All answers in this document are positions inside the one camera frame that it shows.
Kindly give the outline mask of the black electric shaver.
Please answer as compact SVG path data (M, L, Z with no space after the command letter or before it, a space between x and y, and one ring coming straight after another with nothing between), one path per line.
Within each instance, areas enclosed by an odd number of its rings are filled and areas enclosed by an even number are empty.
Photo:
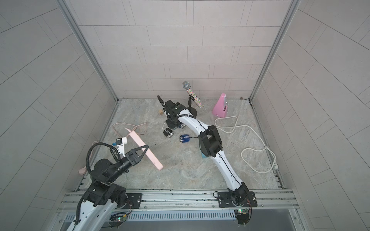
M171 138L173 136L173 131L170 128L166 128L163 131L163 134L167 138Z

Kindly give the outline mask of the pink power strip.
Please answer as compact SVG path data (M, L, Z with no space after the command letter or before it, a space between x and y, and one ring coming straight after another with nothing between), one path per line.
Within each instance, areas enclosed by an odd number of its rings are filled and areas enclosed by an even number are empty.
M129 132L129 136L133 139L133 141L143 150L143 154L145 154L149 158L149 160L158 170L162 170L163 169L162 163L157 159L157 157L148 147L145 147L146 144L140 138L140 136L135 131L132 131L128 128L126 128L126 130Z

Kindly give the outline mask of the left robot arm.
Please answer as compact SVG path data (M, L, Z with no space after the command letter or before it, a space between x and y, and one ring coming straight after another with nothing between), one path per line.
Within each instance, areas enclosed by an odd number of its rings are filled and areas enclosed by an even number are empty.
M97 146L108 147L116 162L100 159L91 169L90 157ZM129 168L137 165L148 151L149 146L144 145L120 157L118 149L110 144L93 144L86 157L86 168L92 182L79 200L75 219L68 230L99 231L104 228L106 222L111 229L119 228L132 213L135 204L129 199L126 188L115 184L114 181L122 174L128 173Z

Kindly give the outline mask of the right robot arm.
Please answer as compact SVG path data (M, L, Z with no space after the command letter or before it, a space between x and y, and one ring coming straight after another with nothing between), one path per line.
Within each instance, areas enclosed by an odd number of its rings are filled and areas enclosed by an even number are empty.
M236 207L256 207L255 196L249 191L226 158L222 147L222 140L215 125L207 125L197 119L197 111L192 107L185 107L172 100L166 102L157 96L166 113L167 126L174 130L184 126L189 127L198 138L201 153L209 157L217 166L226 182L230 193L230 200Z

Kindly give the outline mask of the blue shaver near teal strip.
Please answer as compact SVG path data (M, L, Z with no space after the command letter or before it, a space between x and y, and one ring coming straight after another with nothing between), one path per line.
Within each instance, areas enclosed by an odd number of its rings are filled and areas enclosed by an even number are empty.
M189 141L190 141L190 136L189 136L189 135L187 135L187 134L180 135L180 136L179 136L179 141L180 141L181 143L189 142Z

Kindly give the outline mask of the black microphone stand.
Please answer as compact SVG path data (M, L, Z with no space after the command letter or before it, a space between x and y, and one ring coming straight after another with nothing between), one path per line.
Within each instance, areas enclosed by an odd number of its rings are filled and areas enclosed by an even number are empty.
M188 110L189 112L193 115L193 116L197 116L197 111L195 108L192 107L192 102L195 100L195 98L193 96L189 96L188 97Z

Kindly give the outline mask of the glitter microphone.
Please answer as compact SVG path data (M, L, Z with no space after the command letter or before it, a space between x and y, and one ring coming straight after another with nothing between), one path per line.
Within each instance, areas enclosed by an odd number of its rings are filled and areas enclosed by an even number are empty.
M182 87L187 91L187 93L189 94L189 96L191 96L192 98L194 98L194 102L196 103L196 105L199 107L199 108L203 108L203 104L200 100L200 98L195 94L195 92L193 91L190 83L188 81L184 81L182 83Z

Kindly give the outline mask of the pink metronome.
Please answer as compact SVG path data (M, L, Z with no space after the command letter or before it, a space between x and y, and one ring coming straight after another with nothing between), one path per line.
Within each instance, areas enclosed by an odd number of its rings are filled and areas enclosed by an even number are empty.
M226 101L226 94L222 93L216 105L212 110L212 114L218 118L225 118L228 112L228 105Z

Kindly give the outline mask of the left circuit board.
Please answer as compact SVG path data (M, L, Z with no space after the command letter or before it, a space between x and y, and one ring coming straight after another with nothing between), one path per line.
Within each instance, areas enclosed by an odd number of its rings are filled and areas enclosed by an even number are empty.
M127 220L127 217L128 217L128 215L127 215L126 212L120 212L120 213L113 214L109 218L109 224L111 226L117 226L118 227Z

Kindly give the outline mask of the circuit board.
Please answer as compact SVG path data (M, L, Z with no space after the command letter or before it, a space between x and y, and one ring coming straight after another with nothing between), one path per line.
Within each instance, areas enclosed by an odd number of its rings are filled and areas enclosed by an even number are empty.
M236 220L238 222L238 225L244 225L246 226L250 219L251 219L251 213L248 210L245 209L237 209L234 210Z
M128 217L128 215L127 215L126 212L120 212L120 213L113 214L109 218L109 224L111 226L117 226L118 227L127 220L127 217Z

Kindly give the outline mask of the right circuit board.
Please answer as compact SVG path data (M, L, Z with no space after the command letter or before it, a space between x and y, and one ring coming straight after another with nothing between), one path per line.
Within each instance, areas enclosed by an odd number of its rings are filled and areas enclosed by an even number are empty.
M238 225L244 225L246 226L250 219L251 219L251 213L248 210L245 209L237 209L234 210L236 220L238 222Z

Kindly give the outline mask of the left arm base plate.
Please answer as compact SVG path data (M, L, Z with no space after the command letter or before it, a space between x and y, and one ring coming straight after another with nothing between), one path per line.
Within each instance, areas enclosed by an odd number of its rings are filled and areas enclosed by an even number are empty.
M139 209L142 201L142 193L126 193L116 200L116 209Z

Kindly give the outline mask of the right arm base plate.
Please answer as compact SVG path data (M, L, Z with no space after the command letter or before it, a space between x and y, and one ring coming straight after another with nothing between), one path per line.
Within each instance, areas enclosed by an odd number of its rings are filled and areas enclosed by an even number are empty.
M232 192L213 193L215 199L218 200L220 208L256 208L258 207L255 193L249 191L246 195L237 195Z

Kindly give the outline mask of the aluminium mounting rail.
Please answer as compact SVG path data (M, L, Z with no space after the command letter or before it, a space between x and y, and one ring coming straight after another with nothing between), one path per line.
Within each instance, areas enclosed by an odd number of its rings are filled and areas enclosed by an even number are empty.
M236 207L225 190L127 190L133 206L122 211L187 211L225 209L293 209L299 203L292 190L252 190L244 205Z

